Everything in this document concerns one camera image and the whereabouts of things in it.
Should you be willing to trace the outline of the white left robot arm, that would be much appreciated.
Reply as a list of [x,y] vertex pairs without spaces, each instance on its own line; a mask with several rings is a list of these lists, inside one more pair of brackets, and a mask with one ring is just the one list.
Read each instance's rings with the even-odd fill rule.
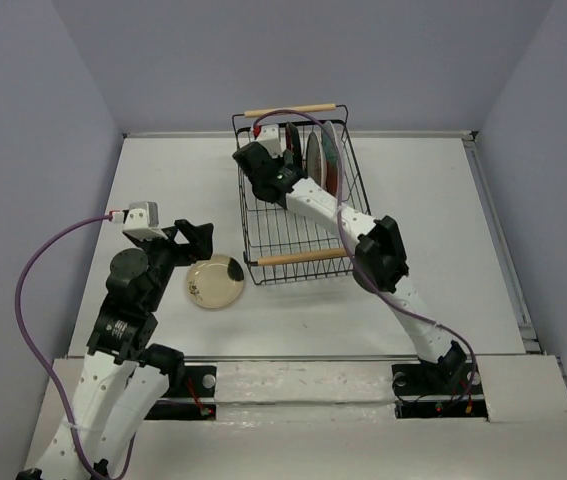
[[123,478],[146,415],[163,395],[178,392],[184,383],[183,353],[151,341],[158,325],[155,313],[175,268],[211,258],[214,227],[177,220],[161,228],[139,209],[105,218],[121,223],[132,245],[110,262],[107,294],[72,395],[27,331],[22,313],[27,275],[22,273],[17,281],[18,328],[64,410],[49,446],[32,467],[18,473],[20,479]]

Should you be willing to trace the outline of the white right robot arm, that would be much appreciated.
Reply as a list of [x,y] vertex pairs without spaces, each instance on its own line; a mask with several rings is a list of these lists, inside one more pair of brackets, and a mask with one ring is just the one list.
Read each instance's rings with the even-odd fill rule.
[[459,333],[429,317],[429,311],[409,278],[407,253],[398,223],[376,219],[343,201],[343,154],[337,154],[337,193],[319,186],[301,168],[274,159],[265,146],[250,142],[232,158],[247,177],[254,196],[308,218],[337,235],[364,290],[376,295],[395,314],[423,366],[425,384],[445,392],[456,385],[465,365],[467,385],[477,373],[477,358]]

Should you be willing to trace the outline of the large dark red rimmed plate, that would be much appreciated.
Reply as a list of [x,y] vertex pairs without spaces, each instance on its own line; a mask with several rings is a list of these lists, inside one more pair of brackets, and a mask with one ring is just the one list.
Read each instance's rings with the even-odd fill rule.
[[301,162],[302,145],[301,137],[297,126],[292,122],[285,125],[286,148],[292,152],[294,162]]

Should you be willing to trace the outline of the red plate with teal flower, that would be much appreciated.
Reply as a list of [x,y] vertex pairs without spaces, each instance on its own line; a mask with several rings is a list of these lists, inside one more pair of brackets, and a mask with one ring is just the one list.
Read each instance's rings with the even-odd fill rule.
[[340,182],[338,171],[338,156],[341,146],[337,137],[337,130],[331,121],[324,123],[325,130],[322,132],[321,142],[326,159],[325,189],[333,196],[337,195]]

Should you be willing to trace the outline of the cream plate with black patch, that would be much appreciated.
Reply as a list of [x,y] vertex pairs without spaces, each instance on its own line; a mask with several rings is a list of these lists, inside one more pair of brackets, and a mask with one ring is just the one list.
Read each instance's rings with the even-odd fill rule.
[[241,295],[245,275],[239,262],[225,254],[213,254],[191,266],[185,276],[185,292],[198,307],[217,310],[228,307]]

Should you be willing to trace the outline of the white plate with orange sunburst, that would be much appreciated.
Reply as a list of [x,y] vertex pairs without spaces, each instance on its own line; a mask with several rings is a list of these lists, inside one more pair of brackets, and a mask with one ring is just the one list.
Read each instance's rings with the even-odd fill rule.
[[326,158],[322,143],[315,132],[311,132],[306,144],[306,171],[319,186],[324,187],[327,175]]

